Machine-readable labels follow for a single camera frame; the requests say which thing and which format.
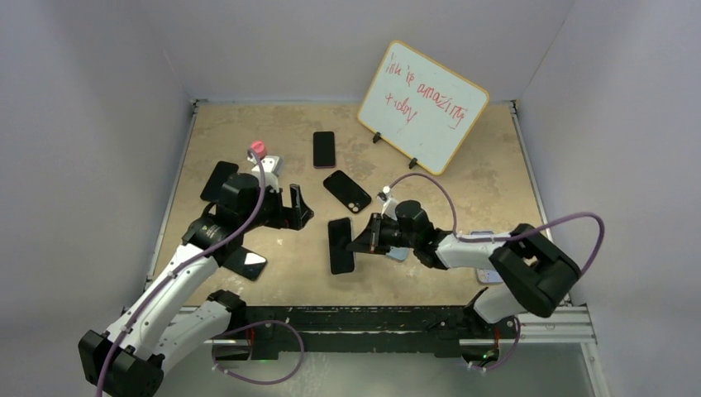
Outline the light blue phone case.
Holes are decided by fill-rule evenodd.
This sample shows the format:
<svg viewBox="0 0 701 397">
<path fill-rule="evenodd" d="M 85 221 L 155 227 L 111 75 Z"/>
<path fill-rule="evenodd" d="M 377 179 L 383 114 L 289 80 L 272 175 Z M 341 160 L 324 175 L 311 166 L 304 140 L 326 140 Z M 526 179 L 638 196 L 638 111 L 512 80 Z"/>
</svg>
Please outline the light blue phone case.
<svg viewBox="0 0 701 397">
<path fill-rule="evenodd" d="M 391 247 L 385 255 L 393 261 L 404 262 L 407 260 L 409 253 L 410 249 L 407 247 Z"/>
</svg>

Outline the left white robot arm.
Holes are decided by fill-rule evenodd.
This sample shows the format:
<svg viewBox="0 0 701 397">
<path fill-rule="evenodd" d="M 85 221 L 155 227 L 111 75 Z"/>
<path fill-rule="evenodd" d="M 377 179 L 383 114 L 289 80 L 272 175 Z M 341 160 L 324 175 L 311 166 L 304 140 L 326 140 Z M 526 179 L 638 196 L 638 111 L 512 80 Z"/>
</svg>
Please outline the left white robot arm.
<svg viewBox="0 0 701 397">
<path fill-rule="evenodd" d="M 246 232 L 257 227 L 299 231 L 313 218 L 299 185 L 283 203 L 276 176 L 233 173 L 220 186 L 182 237 L 169 264 L 137 301 L 105 331 L 88 331 L 79 341 L 83 373 L 98 396 L 152 396 L 165 375 L 211 337 L 239 337 L 257 328 L 247 305 L 220 289 L 181 320 L 188 298 L 218 269 L 243 263 Z"/>
</svg>

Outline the black phone near left arm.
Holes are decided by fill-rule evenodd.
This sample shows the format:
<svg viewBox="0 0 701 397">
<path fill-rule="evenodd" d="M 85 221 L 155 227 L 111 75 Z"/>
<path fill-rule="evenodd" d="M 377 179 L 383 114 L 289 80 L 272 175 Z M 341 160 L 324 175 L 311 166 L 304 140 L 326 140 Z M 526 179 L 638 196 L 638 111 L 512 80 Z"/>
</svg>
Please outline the black phone near left arm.
<svg viewBox="0 0 701 397">
<path fill-rule="evenodd" d="M 223 267 L 249 281 L 257 281 L 267 264 L 265 257 L 241 246 L 226 258 Z"/>
</svg>

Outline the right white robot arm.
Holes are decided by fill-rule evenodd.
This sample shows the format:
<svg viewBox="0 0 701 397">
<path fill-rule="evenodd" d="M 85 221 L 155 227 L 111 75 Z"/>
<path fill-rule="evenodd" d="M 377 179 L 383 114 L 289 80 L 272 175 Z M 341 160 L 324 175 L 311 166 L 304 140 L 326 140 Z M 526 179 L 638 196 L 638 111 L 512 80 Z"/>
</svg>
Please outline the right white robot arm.
<svg viewBox="0 0 701 397">
<path fill-rule="evenodd" d="M 481 290 L 467 305 L 464 325 L 476 337 L 521 313 L 550 317 L 582 275 L 579 265 L 530 224 L 506 233 L 455 235 L 435 227 L 415 200 L 399 203 L 393 216 L 372 213 L 365 229 L 346 246 L 371 255 L 393 248 L 410 249 L 432 269 L 498 273 L 502 283 Z"/>
</svg>

